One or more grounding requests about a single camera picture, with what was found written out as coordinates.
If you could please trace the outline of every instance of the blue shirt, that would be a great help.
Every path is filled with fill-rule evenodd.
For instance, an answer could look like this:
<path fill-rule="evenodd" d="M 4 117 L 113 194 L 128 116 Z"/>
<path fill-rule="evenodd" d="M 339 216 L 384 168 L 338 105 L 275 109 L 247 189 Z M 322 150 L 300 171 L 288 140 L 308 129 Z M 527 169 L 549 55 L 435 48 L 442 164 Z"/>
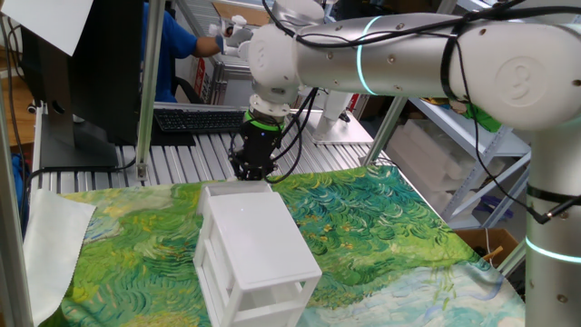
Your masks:
<path fill-rule="evenodd" d="M 142 58 L 145 53 L 148 14 L 149 4 L 143 4 Z M 167 12 L 163 14 L 162 30 L 162 46 L 160 48 L 155 101 L 176 103 L 177 101 L 172 94 L 172 60 L 183 59 L 193 54 L 198 39 L 178 25 L 175 19 Z"/>

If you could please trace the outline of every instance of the monitor stand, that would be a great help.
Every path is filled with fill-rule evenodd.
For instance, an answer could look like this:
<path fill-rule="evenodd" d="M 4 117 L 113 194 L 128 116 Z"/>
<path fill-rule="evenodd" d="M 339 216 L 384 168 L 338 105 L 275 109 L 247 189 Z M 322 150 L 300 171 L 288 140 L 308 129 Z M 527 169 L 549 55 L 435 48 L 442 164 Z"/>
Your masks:
<path fill-rule="evenodd" d="M 47 114 L 43 114 L 42 168 L 117 167 L 115 146 L 104 130 L 89 122 L 74 123 L 69 80 L 69 56 L 39 41 Z"/>
<path fill-rule="evenodd" d="M 115 145 L 107 142 L 106 132 L 89 122 L 73 123 L 72 144 L 62 141 L 59 126 L 50 124 L 48 114 L 43 114 L 41 168 L 117 167 Z"/>

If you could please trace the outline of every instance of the cardboard box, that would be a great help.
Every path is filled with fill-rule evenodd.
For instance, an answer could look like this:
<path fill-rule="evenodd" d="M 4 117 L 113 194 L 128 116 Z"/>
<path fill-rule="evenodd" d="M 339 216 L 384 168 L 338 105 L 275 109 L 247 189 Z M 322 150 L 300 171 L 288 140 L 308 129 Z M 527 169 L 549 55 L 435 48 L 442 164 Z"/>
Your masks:
<path fill-rule="evenodd" d="M 471 248 L 477 246 L 487 248 L 487 231 L 485 229 L 460 230 L 455 231 L 460 238 Z M 488 242 L 490 251 L 495 251 L 498 246 L 502 246 L 503 251 L 492 259 L 492 265 L 498 267 L 517 248 L 518 242 L 503 228 L 489 228 Z"/>

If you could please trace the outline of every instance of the metal pole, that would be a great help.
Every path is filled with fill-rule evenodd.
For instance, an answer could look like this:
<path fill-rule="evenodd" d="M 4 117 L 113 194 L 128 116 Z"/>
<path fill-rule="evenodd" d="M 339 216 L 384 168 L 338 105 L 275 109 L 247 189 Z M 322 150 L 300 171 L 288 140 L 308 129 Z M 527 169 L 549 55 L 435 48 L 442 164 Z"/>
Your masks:
<path fill-rule="evenodd" d="M 0 86 L 0 300 L 6 327 L 32 326 L 22 228 Z"/>
<path fill-rule="evenodd" d="M 393 129 L 395 128 L 399 115 L 401 114 L 401 111 L 403 110 L 403 107 L 406 105 L 407 101 L 408 98 L 404 96 L 396 96 L 393 99 L 393 102 L 388 109 L 388 114 L 383 119 L 383 123 L 381 123 L 378 134 L 373 140 L 371 149 L 369 149 L 369 152 L 364 158 L 359 159 L 362 165 L 370 165 L 378 160 L 379 154 L 381 151 L 383 151 L 383 147 L 388 143 L 389 138 L 393 134 Z"/>
<path fill-rule="evenodd" d="M 165 1 L 149 2 L 147 18 L 147 41 L 143 63 L 142 110 L 139 123 L 139 138 L 137 142 L 137 180 L 147 180 L 147 154 L 152 140 L 153 103 L 155 102 L 155 86 L 157 85 L 157 69 L 160 60 L 162 44 L 162 27 Z"/>

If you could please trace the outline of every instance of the wooden floor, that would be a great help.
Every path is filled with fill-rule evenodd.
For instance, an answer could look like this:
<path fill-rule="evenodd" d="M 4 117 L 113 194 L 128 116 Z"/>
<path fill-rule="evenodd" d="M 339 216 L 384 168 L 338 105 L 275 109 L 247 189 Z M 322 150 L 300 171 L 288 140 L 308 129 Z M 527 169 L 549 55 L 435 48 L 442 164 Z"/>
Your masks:
<path fill-rule="evenodd" d="M 5 70 L 6 60 L 4 55 L 4 48 L 0 46 L 0 70 Z M 18 126 L 18 134 L 20 141 L 23 144 L 32 144 L 34 142 L 34 114 L 27 111 L 28 105 L 33 101 L 33 97 L 28 91 L 26 83 L 20 77 L 13 76 L 13 97 L 15 116 Z M 2 93 L 4 96 L 4 105 L 6 111 L 6 122 L 8 125 L 8 136 L 10 138 L 10 145 L 16 145 L 15 131 L 12 125 L 12 115 L 10 114 L 9 97 L 8 97 L 8 79 L 2 80 Z"/>

